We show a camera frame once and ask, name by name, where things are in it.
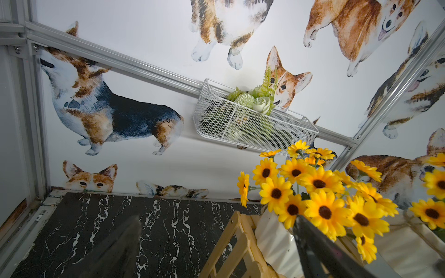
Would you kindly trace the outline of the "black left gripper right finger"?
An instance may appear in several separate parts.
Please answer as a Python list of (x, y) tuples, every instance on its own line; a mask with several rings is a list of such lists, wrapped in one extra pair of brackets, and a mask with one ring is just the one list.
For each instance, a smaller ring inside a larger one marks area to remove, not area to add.
[(296, 218), (293, 235), (306, 278), (374, 277), (301, 215)]

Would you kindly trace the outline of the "sunflower pot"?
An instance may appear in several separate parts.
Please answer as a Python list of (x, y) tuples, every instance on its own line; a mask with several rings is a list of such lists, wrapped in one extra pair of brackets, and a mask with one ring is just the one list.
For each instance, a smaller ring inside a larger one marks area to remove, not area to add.
[(442, 278), (445, 243), (436, 231), (445, 228), (445, 152), (417, 159), (397, 156), (360, 156), (375, 168), (381, 181), (373, 190), (397, 208), (388, 214), (390, 231), (375, 240), (380, 256), (403, 278)]
[(267, 264), (286, 278), (303, 276), (291, 235), (299, 217), (319, 229), (324, 239), (353, 239), (359, 260), (375, 261), (374, 238), (389, 232), (385, 217), (397, 214), (394, 202), (381, 197), (369, 183), (325, 169), (335, 158), (329, 149), (298, 141), (287, 151), (289, 159), (282, 165), (275, 162), (275, 152), (263, 152), (252, 174), (241, 172), (237, 181), (243, 206), (249, 192), (258, 190), (260, 202), (267, 208), (255, 230)]

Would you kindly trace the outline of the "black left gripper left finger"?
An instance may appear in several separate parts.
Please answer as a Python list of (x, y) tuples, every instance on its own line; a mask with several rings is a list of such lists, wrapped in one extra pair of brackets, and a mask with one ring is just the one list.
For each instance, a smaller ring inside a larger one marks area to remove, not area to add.
[(134, 215), (95, 246), (62, 278), (131, 278), (139, 254), (142, 226)]

